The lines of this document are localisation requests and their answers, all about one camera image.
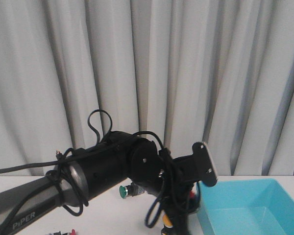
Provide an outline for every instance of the green button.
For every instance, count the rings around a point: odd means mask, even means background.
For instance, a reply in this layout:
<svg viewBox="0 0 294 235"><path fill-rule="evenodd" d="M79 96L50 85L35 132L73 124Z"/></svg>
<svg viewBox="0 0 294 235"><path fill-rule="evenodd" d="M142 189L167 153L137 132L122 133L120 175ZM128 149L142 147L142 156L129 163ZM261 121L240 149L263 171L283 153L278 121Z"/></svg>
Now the green button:
<svg viewBox="0 0 294 235"><path fill-rule="evenodd" d="M120 186L119 187L119 192L120 192L121 198L125 199L126 196L127 196L127 189L126 189L126 187Z"/></svg>

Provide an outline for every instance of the table surface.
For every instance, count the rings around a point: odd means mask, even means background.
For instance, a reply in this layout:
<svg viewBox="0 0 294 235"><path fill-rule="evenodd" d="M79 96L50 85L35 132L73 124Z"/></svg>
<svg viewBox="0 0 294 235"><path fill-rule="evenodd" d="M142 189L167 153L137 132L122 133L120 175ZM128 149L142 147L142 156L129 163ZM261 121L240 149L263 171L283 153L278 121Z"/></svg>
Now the table surface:
<svg viewBox="0 0 294 235"><path fill-rule="evenodd" d="M0 176L0 192L36 180L35 176ZM274 178L294 199L294 176L219 176L219 181ZM61 231L76 230L77 235L159 235L163 228L159 219L154 228L144 226L145 215L155 197L147 193L125 200L119 195L119 186L128 185L130 180L116 185L90 201L80 217L70 215L63 208L56 208L40 218L18 235L46 235ZM189 216L189 227L193 235L203 235L196 214Z"/></svg>

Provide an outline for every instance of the robotic arm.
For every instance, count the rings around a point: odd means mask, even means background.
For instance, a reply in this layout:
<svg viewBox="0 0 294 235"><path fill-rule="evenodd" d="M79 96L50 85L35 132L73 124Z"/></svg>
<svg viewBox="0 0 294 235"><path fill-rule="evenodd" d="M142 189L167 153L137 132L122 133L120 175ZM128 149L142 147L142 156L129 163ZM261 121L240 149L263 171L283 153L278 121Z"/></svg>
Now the robotic arm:
<svg viewBox="0 0 294 235"><path fill-rule="evenodd" d="M195 182L214 186L217 177L205 143L193 145L193 154L172 159L168 149L139 132L109 132L100 143L88 149L69 149L57 153L58 166L36 181L0 193L0 235L13 235L49 211L63 206L78 216L83 205L127 177L149 194L156 196L145 224L153 227L162 210L173 224L172 235L190 235L188 214L199 207L190 199ZM152 210L159 205L149 222ZM79 207L79 212L68 206Z"/></svg>

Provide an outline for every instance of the curtain fold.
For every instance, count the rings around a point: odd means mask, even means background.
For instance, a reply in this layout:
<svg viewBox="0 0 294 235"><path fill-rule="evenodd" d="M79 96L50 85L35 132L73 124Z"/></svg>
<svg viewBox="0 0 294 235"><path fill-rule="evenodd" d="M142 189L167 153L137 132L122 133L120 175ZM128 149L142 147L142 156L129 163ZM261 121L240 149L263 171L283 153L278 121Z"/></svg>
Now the curtain fold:
<svg viewBox="0 0 294 235"><path fill-rule="evenodd" d="M94 145L97 108L220 175L294 175L294 1L0 1L0 168Z"/></svg>

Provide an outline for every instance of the blue plastic bin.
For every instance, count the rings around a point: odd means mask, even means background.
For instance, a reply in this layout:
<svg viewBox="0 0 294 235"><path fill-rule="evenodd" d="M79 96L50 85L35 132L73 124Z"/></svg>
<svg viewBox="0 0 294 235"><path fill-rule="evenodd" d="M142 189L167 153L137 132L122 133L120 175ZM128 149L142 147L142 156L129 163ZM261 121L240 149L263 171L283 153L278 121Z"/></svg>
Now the blue plastic bin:
<svg viewBox="0 0 294 235"><path fill-rule="evenodd" d="M200 184L205 235L294 235L294 201L274 179Z"/></svg>

